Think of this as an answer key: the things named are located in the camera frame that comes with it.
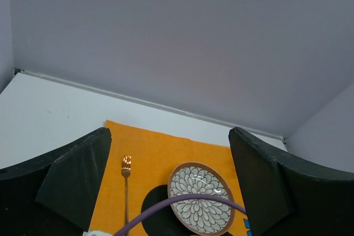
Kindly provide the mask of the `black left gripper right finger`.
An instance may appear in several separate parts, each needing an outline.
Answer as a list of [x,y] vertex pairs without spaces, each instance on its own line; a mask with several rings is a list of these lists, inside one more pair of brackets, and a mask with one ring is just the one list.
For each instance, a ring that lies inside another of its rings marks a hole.
[[353,173],[302,159],[240,127],[228,138],[253,235],[353,235]]

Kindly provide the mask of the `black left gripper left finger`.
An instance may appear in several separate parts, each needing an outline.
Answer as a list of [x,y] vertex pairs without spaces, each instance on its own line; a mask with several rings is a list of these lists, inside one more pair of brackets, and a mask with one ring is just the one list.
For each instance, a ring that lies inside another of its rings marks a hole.
[[88,231],[111,147],[93,132],[1,169],[1,235],[82,235]]

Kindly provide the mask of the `orange Mickey Mouse placemat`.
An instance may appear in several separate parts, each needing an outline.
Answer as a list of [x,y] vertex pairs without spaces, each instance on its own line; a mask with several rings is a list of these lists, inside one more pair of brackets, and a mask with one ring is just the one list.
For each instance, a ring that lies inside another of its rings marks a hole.
[[124,226],[124,177],[122,159],[132,158],[128,180],[129,219],[141,212],[144,198],[153,188],[166,185],[170,174],[180,164],[200,162],[218,172],[232,191],[234,201],[243,206],[238,178],[229,147],[206,144],[115,123],[108,120],[111,149],[95,210],[89,226],[115,234]]

